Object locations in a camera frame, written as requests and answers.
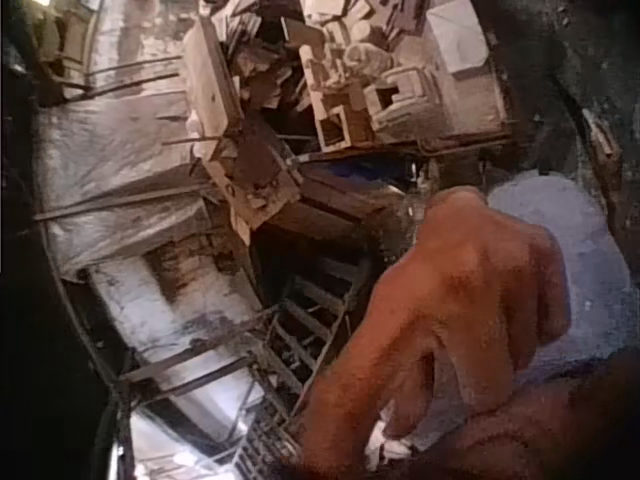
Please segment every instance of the finger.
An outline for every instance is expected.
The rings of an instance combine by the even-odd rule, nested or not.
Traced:
[[[538,235],[538,341],[541,345],[564,335],[571,324],[569,292],[562,251],[548,232]]]
[[[525,369],[538,346],[538,285],[536,276],[514,272],[503,300],[514,370]]]
[[[384,436],[401,439],[413,432],[427,415],[433,398],[433,355],[420,358],[411,366],[393,397],[393,413]]]
[[[508,333],[504,319],[496,316],[498,298],[491,297],[472,302],[474,312],[462,313],[466,318],[450,321],[441,335],[462,399],[476,412],[505,402],[513,388]]]

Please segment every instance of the hand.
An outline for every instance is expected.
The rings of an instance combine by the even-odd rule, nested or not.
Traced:
[[[329,476],[357,465],[392,399],[386,434],[410,433],[430,403],[435,349],[449,355],[464,401],[485,411],[568,326],[564,263],[545,229],[490,209],[473,188],[436,195],[416,245],[379,279],[361,326],[311,391],[303,464]]]

